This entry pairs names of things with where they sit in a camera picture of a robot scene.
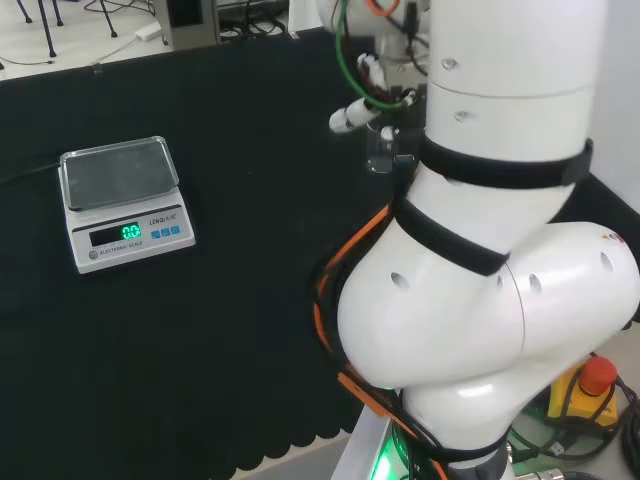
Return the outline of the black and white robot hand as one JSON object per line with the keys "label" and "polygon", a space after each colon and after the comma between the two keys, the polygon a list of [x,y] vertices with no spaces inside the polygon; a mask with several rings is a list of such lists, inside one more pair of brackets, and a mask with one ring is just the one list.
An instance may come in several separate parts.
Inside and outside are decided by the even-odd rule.
{"label": "black and white robot hand", "polygon": [[398,110],[382,111],[362,98],[329,118],[329,128],[335,134],[364,131],[366,167],[377,174],[391,173],[396,157],[410,155],[424,134],[426,86],[404,91],[395,88],[394,92],[402,96]]}

